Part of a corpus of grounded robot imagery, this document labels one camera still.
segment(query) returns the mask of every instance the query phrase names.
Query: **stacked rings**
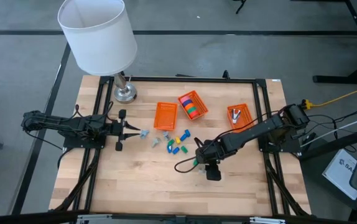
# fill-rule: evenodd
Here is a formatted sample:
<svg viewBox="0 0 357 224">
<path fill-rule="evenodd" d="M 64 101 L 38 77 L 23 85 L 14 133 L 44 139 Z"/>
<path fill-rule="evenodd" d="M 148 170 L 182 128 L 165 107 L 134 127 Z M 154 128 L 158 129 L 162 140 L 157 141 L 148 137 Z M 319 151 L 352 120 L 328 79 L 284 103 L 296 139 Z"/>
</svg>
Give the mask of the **stacked rings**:
<svg viewBox="0 0 357 224">
<path fill-rule="evenodd" d="M 195 107 L 189 96 L 182 97 L 180 99 L 180 102 L 181 104 L 183 104 L 183 107 L 185 111 L 188 113 L 188 115 L 190 116 L 190 119 L 193 119 L 194 117 L 199 115 L 197 108 Z"/>
</svg>

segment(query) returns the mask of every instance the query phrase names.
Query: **orange basket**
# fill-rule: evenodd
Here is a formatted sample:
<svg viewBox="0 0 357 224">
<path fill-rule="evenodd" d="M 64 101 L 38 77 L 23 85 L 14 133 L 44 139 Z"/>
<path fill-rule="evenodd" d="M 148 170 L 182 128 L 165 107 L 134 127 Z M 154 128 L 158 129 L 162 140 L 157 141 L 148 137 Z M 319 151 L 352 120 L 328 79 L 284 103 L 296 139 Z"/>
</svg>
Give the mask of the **orange basket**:
<svg viewBox="0 0 357 224">
<path fill-rule="evenodd" d="M 173 131 L 176 127 L 177 104 L 158 102 L 154 120 L 154 128 Z"/>
<path fill-rule="evenodd" d="M 233 113 L 232 110 L 233 109 L 241 110 L 241 114 L 239 115 L 239 118 L 238 118 L 236 124 L 233 123 L 233 119 L 232 119 L 232 113 Z M 233 131 L 235 133 L 244 131 L 244 130 L 250 128 L 251 126 L 253 126 L 253 122 L 252 122 L 253 119 L 252 119 L 252 116 L 249 112 L 249 109 L 248 109 L 248 106 L 246 103 L 227 107 L 227 116 L 228 116 L 228 121 L 233 129 L 240 128 L 240 127 L 243 127 L 243 126 L 251 123 L 244 128 Z"/>
<path fill-rule="evenodd" d="M 181 98 L 183 98 L 184 96 L 188 96 L 191 100 L 192 103 L 195 105 L 195 107 L 197 108 L 199 115 L 195 116 L 191 119 L 190 115 L 187 113 L 187 110 L 185 110 L 185 108 L 183 107 L 183 104 L 181 103 Z M 197 119 L 203 115 L 205 115 L 208 112 L 208 108 L 206 107 L 205 103 L 202 101 L 202 99 L 199 97 L 198 93 L 195 90 L 192 90 L 189 93 L 186 93 L 180 97 L 177 98 L 178 102 L 180 103 L 181 107 L 184 110 L 184 113 L 188 116 L 188 118 L 190 120 L 194 120 Z"/>
</svg>

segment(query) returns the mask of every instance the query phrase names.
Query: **blue block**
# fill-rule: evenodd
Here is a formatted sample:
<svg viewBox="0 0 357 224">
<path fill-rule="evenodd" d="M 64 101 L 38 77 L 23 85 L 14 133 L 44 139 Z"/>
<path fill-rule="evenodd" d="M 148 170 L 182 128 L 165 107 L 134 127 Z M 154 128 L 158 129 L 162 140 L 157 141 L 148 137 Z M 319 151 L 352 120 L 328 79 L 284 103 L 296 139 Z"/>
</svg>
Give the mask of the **blue block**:
<svg viewBox="0 0 357 224">
<path fill-rule="evenodd" d="M 184 141 L 187 138 L 187 134 L 184 134 L 183 136 L 181 136 L 180 141 Z"/>
<path fill-rule="evenodd" d="M 170 146 L 169 146 L 169 145 L 167 146 L 167 152 L 168 152 L 168 153 L 172 153 L 172 149 L 173 149 L 173 147 L 172 147 L 171 145 L 170 145 Z"/>
<path fill-rule="evenodd" d="M 180 150 L 180 148 L 179 148 L 179 147 L 176 147 L 176 148 L 173 150 L 173 154 L 178 153 L 178 152 L 179 152 L 179 150 Z"/>
</svg>

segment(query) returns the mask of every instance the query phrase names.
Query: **concrete floor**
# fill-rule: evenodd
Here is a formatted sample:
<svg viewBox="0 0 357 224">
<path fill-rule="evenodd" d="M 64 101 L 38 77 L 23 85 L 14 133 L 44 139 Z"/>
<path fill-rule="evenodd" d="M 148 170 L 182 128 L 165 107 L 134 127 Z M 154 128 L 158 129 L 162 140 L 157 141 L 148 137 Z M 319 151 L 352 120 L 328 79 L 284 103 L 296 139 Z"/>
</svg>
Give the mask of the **concrete floor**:
<svg viewBox="0 0 357 224">
<path fill-rule="evenodd" d="M 56 17 L 62 2 L 0 0 L 0 29 L 59 29 Z M 356 29 L 345 4 L 335 2 L 249 0 L 239 15 L 234 13 L 239 4 L 229 0 L 125 3 L 134 30 Z M 357 10 L 357 1 L 353 4 Z M 345 76 L 355 70 L 357 38 L 353 37 L 138 35 L 136 40 L 138 56 L 125 70 L 127 74 L 220 77 L 227 69 L 232 77 L 279 78 L 288 103 L 299 103 L 303 98 L 323 102 L 357 89 L 357 85 L 315 84 L 311 79 L 313 75 Z M 32 144 L 32 138 L 21 131 L 22 114 L 43 110 L 65 43 L 64 36 L 0 36 L 0 139 L 4 141 L 0 151 L 0 215 L 10 212 Z M 71 55 L 53 114 L 72 114 L 84 74 Z M 339 117 L 354 110 L 357 95 L 309 114 Z M 315 130 L 317 134 L 326 131 Z M 45 138 L 58 145 L 63 142 L 53 131 L 48 131 Z M 326 137 L 327 141 L 332 139 L 333 136 Z M 23 212 L 47 210 L 60 153 L 47 144 L 42 147 Z M 347 206 L 307 177 L 305 182 L 314 215 L 347 219 Z"/>
</svg>

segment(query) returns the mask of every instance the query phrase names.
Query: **yellow cable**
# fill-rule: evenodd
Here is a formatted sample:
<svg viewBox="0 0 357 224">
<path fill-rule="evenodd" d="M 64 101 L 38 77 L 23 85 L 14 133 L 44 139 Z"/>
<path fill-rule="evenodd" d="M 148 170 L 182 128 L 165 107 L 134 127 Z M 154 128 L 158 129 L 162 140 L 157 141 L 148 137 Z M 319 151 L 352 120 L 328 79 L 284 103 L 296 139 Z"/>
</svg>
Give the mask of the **yellow cable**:
<svg viewBox="0 0 357 224">
<path fill-rule="evenodd" d="M 354 91 L 354 92 L 348 93 L 348 94 L 346 94 L 346 95 L 343 95 L 343 96 L 341 96 L 341 97 L 338 97 L 338 98 L 336 98 L 336 99 L 330 100 L 330 101 L 328 101 L 328 102 L 321 103 L 321 104 L 319 104 L 319 105 L 313 105 L 313 104 L 311 103 L 311 107 L 325 106 L 325 105 L 328 105 L 328 104 L 333 103 L 333 102 L 335 102 L 335 101 L 338 101 L 338 100 L 340 100 L 340 99 L 343 99 L 344 97 L 350 96 L 350 95 L 352 95 L 352 94 L 354 94 L 354 93 L 357 93 L 357 90 Z"/>
</svg>

